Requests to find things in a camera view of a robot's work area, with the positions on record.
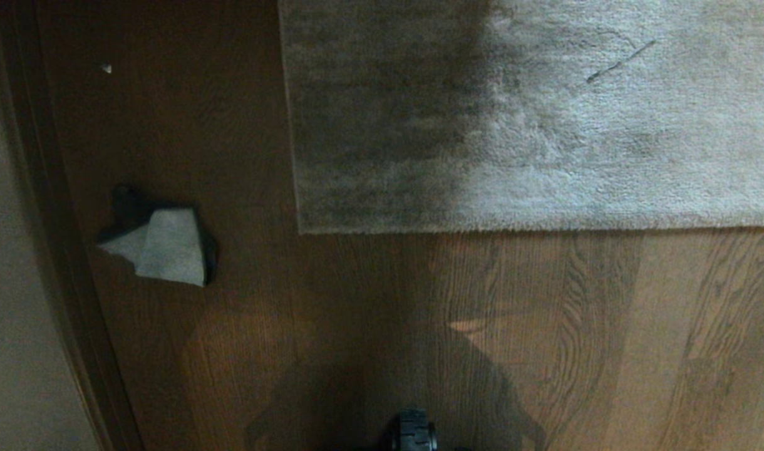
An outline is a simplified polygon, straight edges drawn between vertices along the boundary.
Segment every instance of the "wood grain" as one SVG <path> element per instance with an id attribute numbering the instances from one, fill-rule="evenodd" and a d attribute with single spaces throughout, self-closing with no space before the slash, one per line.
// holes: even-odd
<path id="1" fill-rule="evenodd" d="M 764 229 L 299 236 L 275 2 L 38 5 L 145 448 L 350 449 L 420 406 L 448 449 L 764 449 Z M 199 206 L 213 285 L 95 248 L 118 182 Z"/>

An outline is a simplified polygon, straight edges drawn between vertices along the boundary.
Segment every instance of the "shag rug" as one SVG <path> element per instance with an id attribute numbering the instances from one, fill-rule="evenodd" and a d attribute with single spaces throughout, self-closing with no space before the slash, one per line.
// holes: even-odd
<path id="1" fill-rule="evenodd" d="M 764 226 L 764 0 L 280 0 L 302 233 Z"/>

